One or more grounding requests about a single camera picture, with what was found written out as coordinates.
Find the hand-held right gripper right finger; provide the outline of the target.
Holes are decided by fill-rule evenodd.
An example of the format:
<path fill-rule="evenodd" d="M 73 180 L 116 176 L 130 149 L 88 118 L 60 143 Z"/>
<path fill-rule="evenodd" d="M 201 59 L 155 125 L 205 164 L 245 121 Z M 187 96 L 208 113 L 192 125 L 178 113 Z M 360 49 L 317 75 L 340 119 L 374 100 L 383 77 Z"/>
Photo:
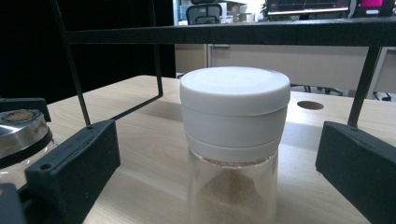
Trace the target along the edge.
<path fill-rule="evenodd" d="M 396 147 L 326 121 L 316 168 L 372 224 L 396 224 Z"/>

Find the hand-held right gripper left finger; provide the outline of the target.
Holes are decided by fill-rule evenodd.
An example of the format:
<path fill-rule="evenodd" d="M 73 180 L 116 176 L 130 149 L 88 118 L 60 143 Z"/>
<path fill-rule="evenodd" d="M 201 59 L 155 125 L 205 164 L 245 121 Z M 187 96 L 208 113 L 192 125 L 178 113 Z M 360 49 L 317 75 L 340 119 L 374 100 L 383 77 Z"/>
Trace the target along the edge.
<path fill-rule="evenodd" d="M 89 125 L 25 170 L 29 224 L 82 224 L 120 166 L 114 120 Z"/>

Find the steel-lid glass spice jar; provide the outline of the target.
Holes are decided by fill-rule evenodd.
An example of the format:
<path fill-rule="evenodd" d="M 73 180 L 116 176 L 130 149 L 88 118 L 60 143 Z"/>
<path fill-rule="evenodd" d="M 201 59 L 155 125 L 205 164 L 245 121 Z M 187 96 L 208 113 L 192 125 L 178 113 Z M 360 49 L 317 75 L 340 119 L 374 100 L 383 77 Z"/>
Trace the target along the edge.
<path fill-rule="evenodd" d="M 0 184 L 19 189 L 26 183 L 24 170 L 57 146 L 40 111 L 0 112 Z"/>

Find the white-lid glass spice jar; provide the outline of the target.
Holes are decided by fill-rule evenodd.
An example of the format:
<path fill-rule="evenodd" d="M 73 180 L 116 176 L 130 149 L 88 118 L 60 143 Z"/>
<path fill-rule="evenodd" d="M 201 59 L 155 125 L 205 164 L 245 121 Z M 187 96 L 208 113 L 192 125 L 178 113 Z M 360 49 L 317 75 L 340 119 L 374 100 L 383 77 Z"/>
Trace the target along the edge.
<path fill-rule="evenodd" d="M 274 224 L 278 146 L 290 80 L 276 71 L 211 67 L 180 80 L 189 147 L 188 224 Z"/>

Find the black metal shelf rack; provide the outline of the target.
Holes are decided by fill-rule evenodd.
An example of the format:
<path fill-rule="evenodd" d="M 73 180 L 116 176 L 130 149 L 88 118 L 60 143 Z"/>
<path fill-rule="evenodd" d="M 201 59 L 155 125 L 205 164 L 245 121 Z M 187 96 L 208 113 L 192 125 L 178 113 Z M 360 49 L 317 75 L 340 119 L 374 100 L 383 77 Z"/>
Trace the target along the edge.
<path fill-rule="evenodd" d="M 64 51 L 74 80 L 84 121 L 91 123 L 83 97 L 71 46 L 74 44 L 150 44 L 154 49 L 158 94 L 163 96 L 159 46 L 161 44 L 247 44 L 290 46 L 345 46 L 368 49 L 358 88 L 347 124 L 358 125 L 364 99 L 374 78 L 384 47 L 396 47 L 396 16 L 392 15 L 394 0 L 384 0 L 376 18 L 316 21 L 274 21 L 187 26 L 156 25 L 153 0 L 148 0 L 150 27 L 68 31 L 65 29 L 58 0 L 49 0 L 58 25 Z M 154 101 L 149 99 L 117 115 L 120 119 Z"/>

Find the black curtain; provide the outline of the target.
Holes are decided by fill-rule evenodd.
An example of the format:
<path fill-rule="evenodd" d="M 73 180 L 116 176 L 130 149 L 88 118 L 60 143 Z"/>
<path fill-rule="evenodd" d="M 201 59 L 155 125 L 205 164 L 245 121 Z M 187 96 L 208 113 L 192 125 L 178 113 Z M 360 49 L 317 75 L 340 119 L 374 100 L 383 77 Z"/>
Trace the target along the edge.
<path fill-rule="evenodd" d="M 172 0 L 58 0 L 68 31 L 174 23 Z M 155 73 L 151 45 L 73 45 L 80 85 L 91 91 Z M 41 97 L 49 104 L 76 89 L 50 0 L 0 0 L 0 97 Z"/>

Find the beige partition cabinet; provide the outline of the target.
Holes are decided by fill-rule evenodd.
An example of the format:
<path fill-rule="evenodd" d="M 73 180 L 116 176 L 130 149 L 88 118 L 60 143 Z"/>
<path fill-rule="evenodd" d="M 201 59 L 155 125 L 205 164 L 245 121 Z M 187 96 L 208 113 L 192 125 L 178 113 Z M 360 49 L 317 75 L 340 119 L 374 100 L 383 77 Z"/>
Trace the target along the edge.
<path fill-rule="evenodd" d="M 176 71 L 246 66 L 278 71 L 295 85 L 357 89 L 366 47 L 176 44 Z"/>

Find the pink object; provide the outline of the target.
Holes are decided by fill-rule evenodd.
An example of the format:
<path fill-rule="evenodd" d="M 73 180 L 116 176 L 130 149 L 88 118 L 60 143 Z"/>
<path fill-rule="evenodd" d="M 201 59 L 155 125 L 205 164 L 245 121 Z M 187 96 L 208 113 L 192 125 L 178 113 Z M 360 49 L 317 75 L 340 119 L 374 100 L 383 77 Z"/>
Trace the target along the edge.
<path fill-rule="evenodd" d="M 360 0 L 360 7 L 362 8 L 373 8 L 381 7 L 383 0 Z"/>

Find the computer monitor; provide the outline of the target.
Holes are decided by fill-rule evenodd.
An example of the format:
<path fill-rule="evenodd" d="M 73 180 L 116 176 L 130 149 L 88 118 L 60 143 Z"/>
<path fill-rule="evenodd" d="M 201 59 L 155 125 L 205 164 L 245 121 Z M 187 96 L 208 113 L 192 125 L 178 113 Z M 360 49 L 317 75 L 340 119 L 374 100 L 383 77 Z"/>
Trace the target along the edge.
<path fill-rule="evenodd" d="M 344 12 L 351 0 L 267 0 L 269 16 L 303 15 L 311 13 Z"/>

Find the black office chair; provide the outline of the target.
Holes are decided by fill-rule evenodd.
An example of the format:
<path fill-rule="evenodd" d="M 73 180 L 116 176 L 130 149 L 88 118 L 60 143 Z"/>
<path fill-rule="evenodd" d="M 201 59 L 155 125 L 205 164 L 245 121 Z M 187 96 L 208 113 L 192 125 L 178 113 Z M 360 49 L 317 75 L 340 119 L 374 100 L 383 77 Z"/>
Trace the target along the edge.
<path fill-rule="evenodd" d="M 188 25 L 219 23 L 222 15 L 220 4 L 202 4 L 190 6 L 186 10 Z"/>

